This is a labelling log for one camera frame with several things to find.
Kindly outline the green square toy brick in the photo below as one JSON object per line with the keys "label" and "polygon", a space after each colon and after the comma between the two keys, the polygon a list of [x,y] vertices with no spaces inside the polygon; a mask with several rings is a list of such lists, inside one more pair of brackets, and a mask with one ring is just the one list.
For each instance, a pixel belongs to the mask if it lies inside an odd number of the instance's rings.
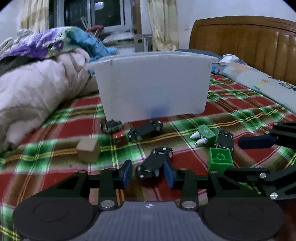
{"label": "green square toy brick", "polygon": [[210,148],[208,153],[208,172],[217,171],[223,174],[233,166],[233,159],[229,149]]}

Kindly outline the folding chair red cushion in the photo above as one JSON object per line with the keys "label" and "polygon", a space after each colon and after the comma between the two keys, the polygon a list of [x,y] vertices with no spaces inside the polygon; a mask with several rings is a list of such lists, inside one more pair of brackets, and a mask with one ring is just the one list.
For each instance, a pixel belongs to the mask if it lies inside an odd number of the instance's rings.
{"label": "folding chair red cushion", "polygon": [[88,24],[88,19],[84,16],[82,16],[80,18],[81,23],[83,24],[85,30],[87,33],[93,35],[94,37],[98,38],[99,35],[103,32],[104,30],[104,26],[102,25],[95,25],[95,26],[91,26]]}

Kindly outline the white plastic storage bin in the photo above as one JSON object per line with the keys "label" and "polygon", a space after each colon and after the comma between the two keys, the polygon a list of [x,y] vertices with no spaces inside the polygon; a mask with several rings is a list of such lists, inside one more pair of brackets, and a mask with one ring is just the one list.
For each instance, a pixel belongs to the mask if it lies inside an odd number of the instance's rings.
{"label": "white plastic storage bin", "polygon": [[107,121],[123,123],[205,110],[212,64],[190,52],[142,52],[86,64],[94,73]]}

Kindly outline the blue printed blanket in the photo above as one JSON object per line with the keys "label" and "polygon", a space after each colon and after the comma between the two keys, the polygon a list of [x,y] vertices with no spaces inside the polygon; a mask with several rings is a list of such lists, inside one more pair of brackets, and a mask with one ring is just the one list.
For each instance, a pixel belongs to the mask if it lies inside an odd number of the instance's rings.
{"label": "blue printed blanket", "polygon": [[83,48],[94,60],[118,54],[118,49],[116,47],[106,47],[100,40],[86,33],[81,28],[72,27],[67,33],[67,36],[73,40],[76,45]]}

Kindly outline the white bundled cloth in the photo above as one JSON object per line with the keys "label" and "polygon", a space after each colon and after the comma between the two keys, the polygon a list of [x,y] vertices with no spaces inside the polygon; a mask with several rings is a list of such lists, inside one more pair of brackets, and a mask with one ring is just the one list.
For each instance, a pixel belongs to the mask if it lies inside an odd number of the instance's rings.
{"label": "white bundled cloth", "polygon": [[13,45],[18,44],[23,38],[33,34],[34,32],[30,29],[20,29],[16,33],[16,39],[8,38],[1,43],[1,51],[10,49]]}

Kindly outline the window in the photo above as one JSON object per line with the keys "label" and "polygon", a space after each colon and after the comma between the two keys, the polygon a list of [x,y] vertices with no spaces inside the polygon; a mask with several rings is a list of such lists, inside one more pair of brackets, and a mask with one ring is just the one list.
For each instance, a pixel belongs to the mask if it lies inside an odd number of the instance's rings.
{"label": "window", "polygon": [[103,26],[104,32],[133,29],[134,1],[49,1],[50,27]]}

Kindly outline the overturned black toy car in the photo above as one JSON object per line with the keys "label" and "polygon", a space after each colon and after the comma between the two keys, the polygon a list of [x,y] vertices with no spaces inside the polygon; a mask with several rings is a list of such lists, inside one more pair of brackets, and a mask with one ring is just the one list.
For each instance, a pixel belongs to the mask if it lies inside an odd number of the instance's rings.
{"label": "overturned black toy car", "polygon": [[234,152],[234,135],[230,132],[220,130],[216,139],[216,148],[229,149],[231,154]]}

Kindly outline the black yellow race car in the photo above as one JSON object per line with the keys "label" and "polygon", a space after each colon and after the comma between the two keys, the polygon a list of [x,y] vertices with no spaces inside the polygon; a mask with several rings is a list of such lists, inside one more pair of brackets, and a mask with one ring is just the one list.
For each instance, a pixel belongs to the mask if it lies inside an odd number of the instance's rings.
{"label": "black yellow race car", "polygon": [[164,175],[164,163],[173,156],[170,147],[158,147],[135,168],[135,176],[142,186],[152,187],[156,185]]}

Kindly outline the green toy block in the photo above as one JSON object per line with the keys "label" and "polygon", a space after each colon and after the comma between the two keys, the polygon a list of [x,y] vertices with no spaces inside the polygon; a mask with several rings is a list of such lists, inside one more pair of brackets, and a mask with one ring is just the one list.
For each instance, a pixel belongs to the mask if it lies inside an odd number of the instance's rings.
{"label": "green toy block", "polygon": [[191,139],[195,139],[195,145],[198,147],[212,147],[214,146],[217,138],[217,134],[214,133],[208,126],[198,126],[198,130],[191,134]]}

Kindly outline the purple floral blanket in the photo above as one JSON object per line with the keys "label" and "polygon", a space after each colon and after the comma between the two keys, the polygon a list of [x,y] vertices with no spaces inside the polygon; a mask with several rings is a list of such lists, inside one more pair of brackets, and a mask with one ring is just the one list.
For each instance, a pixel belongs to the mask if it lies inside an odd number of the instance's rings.
{"label": "purple floral blanket", "polygon": [[40,33],[33,33],[23,38],[10,49],[1,51],[1,59],[10,56],[25,56],[36,59],[47,59],[67,53],[78,47],[67,33],[72,27],[51,28]]}

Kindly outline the white pillow on sill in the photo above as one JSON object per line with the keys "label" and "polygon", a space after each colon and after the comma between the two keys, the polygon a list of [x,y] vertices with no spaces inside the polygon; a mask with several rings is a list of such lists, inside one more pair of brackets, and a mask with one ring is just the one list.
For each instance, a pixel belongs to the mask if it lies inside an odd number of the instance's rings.
{"label": "white pillow on sill", "polygon": [[134,33],[115,33],[107,36],[102,43],[106,46],[131,45],[134,43]]}

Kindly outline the red green plaid bedsheet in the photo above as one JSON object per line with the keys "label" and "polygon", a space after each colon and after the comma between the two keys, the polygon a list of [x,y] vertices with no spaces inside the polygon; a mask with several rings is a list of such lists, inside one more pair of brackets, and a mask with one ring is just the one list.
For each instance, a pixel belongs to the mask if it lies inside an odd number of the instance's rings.
{"label": "red green plaid bedsheet", "polygon": [[[101,132],[103,119],[99,94],[66,101],[15,151],[1,154],[1,240],[19,240],[12,214],[22,200],[78,170],[98,174],[118,168],[127,159],[138,165],[153,148],[167,146],[173,149],[176,168],[205,175],[208,149],[195,147],[190,139],[199,125],[206,124],[214,132],[231,132],[238,141],[264,134],[277,121],[295,121],[295,114],[249,88],[212,75],[205,111],[161,118],[164,128],[158,137],[117,147],[111,136]],[[76,146],[82,137],[99,140],[101,152],[94,164],[77,158]]]}

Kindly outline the dark toy car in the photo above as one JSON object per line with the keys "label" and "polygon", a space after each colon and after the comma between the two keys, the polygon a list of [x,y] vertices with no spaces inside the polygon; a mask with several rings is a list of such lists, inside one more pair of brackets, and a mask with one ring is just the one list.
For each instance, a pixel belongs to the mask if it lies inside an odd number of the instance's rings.
{"label": "dark toy car", "polygon": [[147,123],[136,128],[132,128],[127,136],[130,141],[142,141],[148,138],[153,138],[161,134],[163,123],[157,119],[151,119]]}

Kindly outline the right beige curtain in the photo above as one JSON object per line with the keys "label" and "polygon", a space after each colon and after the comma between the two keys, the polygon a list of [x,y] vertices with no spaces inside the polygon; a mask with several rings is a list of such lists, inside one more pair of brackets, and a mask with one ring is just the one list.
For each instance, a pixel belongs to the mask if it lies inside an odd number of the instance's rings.
{"label": "right beige curtain", "polygon": [[147,1],[154,51],[175,51],[179,48],[179,25],[176,1]]}

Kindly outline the wooden toy cube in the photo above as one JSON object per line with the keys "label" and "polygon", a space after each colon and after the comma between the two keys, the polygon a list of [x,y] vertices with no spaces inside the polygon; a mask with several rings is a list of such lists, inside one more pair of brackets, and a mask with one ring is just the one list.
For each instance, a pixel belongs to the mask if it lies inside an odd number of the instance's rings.
{"label": "wooden toy cube", "polygon": [[100,155],[100,144],[97,138],[82,137],[76,146],[77,158],[81,162],[94,164]]}

